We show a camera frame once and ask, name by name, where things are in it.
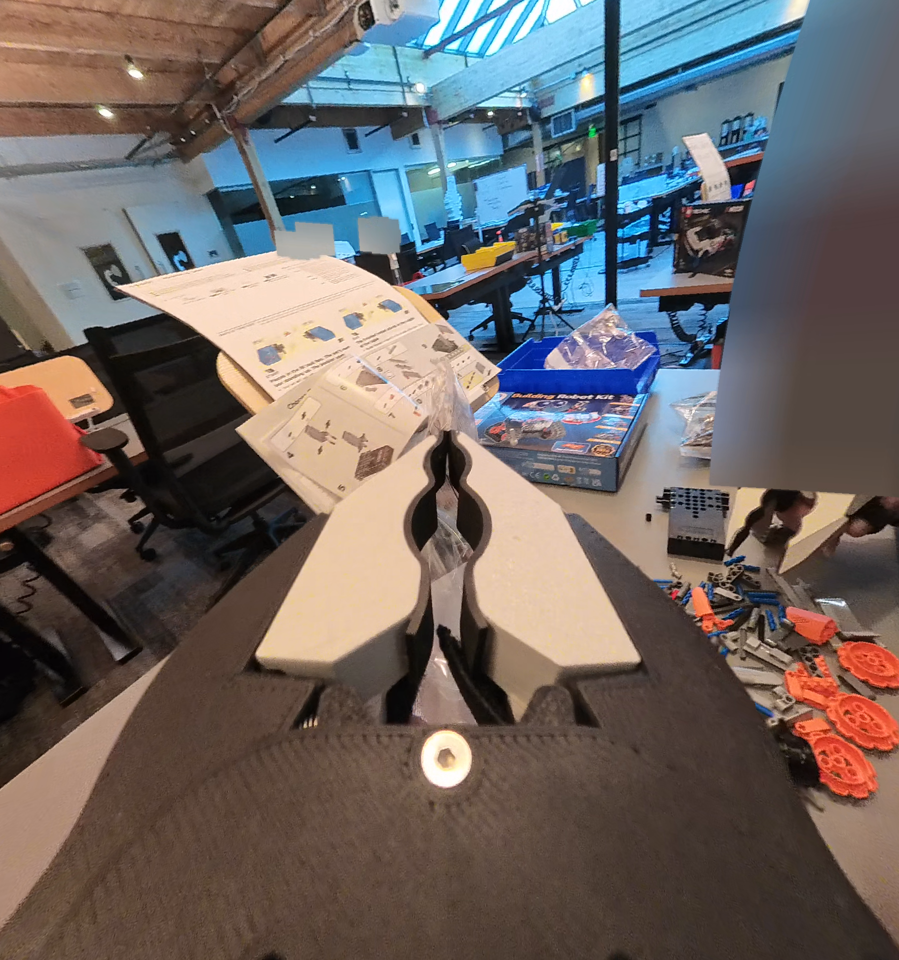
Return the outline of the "beige tote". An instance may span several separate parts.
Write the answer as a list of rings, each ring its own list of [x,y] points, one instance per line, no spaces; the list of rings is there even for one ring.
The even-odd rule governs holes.
[[[59,355],[0,373],[0,387],[32,386],[43,390],[71,424],[90,423],[112,411],[115,401],[107,387],[83,359]]]

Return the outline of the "wooden background desk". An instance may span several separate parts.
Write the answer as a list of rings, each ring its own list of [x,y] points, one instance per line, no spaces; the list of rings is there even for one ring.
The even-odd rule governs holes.
[[[59,504],[77,498],[91,489],[115,478],[117,469],[106,462],[94,470],[82,474],[66,483],[55,486],[38,497],[21,504],[12,510],[0,514],[0,539],[7,540],[17,547],[24,563],[31,564],[34,570],[48,582],[58,594],[74,606],[84,618],[93,624],[111,657],[119,664],[130,661],[139,654],[142,647],[126,632],[120,622],[114,618],[107,607],[96,603],[82,586],[48,556],[32,537],[24,532],[24,523]]]
[[[676,272],[665,275],[655,286],[644,287],[639,295],[644,299],[656,299],[659,312],[665,314],[677,340],[685,345],[679,366],[688,368],[705,356],[710,369],[721,366],[727,322],[713,323],[708,315],[717,306],[728,305],[731,300],[734,279],[706,273]],[[679,313],[701,306],[704,321],[691,333],[684,329]]]
[[[553,294],[554,309],[559,310],[563,306],[560,267],[579,257],[587,242],[587,238],[576,238],[541,254],[514,253],[505,262],[480,270],[467,271],[458,264],[412,281],[406,289],[421,296],[443,316],[462,306],[491,306],[495,349],[509,354],[517,346],[512,294],[529,277],[540,277],[543,294]]]

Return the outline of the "yellow plastic bin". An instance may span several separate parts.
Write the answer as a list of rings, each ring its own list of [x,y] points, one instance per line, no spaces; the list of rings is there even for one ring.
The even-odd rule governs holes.
[[[516,242],[500,241],[490,246],[480,246],[471,253],[463,253],[460,263],[467,273],[476,273],[504,265],[514,258],[516,252]]]

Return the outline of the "orange tote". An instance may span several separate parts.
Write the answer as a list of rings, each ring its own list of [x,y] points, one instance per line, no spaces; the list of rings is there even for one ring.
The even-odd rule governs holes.
[[[0,515],[101,466],[83,436],[42,388],[0,387]]]

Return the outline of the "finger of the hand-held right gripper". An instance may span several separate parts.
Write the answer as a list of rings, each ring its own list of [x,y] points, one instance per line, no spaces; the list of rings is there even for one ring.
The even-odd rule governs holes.
[[[832,551],[850,522],[851,517],[844,513],[810,513],[803,519],[800,530],[793,534],[783,547],[776,572],[779,575],[786,574],[820,551]]]
[[[784,548],[789,538],[800,530],[803,519],[817,511],[820,498],[816,490],[737,489],[731,504],[726,557],[739,555],[751,537],[767,544],[774,527]]]

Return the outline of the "blue plastic bin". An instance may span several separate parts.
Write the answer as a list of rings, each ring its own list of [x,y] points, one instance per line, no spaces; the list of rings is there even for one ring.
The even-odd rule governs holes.
[[[549,369],[546,358],[562,338],[528,340],[498,363],[503,392],[543,395],[638,395],[647,393],[660,367],[656,334],[637,331],[653,348],[649,359],[635,369]]]

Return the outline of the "clear bag of grey pieces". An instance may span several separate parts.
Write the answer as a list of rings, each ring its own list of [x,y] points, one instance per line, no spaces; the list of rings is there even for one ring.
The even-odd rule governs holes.
[[[478,438],[471,403],[450,361],[443,360],[435,366],[418,402],[427,417],[426,436],[440,438],[448,431],[456,431],[472,439]],[[454,573],[472,554],[472,548],[458,529],[458,504],[458,493],[446,478],[435,494],[436,531],[421,549],[433,582]]]

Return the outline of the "black mesh office chair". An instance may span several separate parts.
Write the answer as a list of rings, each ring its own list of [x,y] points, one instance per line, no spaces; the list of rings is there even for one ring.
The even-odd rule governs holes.
[[[125,440],[111,430],[83,436],[152,516],[136,552],[155,560],[147,542],[160,526],[219,538],[251,522],[247,533],[214,550],[225,569],[226,556],[236,554],[226,582],[233,585],[306,517],[294,507],[273,520],[263,515],[288,487],[240,437],[249,413],[217,375],[217,347],[166,314],[83,334],[146,453],[144,462],[132,462]]]

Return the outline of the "blue cardboard toy box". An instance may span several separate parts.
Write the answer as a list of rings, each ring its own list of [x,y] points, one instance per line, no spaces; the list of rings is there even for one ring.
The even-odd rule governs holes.
[[[501,391],[474,420],[480,443],[528,481],[615,493],[644,435],[648,398]]]

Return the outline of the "black printed cardboard box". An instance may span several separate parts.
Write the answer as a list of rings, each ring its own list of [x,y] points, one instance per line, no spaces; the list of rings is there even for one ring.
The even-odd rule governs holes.
[[[681,205],[673,246],[673,273],[732,279],[751,198]]]

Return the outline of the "clear bag of dark pieces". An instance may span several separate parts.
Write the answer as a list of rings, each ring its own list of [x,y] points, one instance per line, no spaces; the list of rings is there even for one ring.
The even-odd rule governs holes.
[[[718,391],[710,390],[675,401],[670,409],[683,419],[679,452],[683,458],[710,461]]]

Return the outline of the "pile of small building pieces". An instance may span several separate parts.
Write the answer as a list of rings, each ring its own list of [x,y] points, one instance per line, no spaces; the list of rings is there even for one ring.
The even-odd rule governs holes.
[[[816,598],[804,582],[790,584],[775,569],[746,563],[744,555],[699,582],[672,563],[668,576],[654,583],[729,662],[774,740],[775,729],[786,726],[808,741],[804,724],[825,718],[826,701],[837,692],[859,692],[884,707],[879,696],[899,692],[843,673],[838,652],[845,642],[870,642],[899,655],[864,630],[841,598]]]

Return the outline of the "white instruction booklet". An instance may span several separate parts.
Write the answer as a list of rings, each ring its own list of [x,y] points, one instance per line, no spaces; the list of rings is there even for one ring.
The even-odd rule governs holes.
[[[272,400],[358,358],[415,399],[447,363],[472,402],[500,368],[431,306],[358,266],[275,252],[120,287],[191,327]]]

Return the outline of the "black plastic wheel rim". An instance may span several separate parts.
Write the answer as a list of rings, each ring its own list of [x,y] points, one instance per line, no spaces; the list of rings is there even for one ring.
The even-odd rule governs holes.
[[[773,736],[792,784],[802,788],[820,786],[820,770],[811,744],[786,726],[778,726]]]

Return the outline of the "white whiteboard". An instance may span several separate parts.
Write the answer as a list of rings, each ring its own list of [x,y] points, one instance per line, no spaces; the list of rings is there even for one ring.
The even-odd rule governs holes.
[[[477,178],[473,183],[475,217],[480,227],[505,223],[510,213],[528,199],[525,164]]]

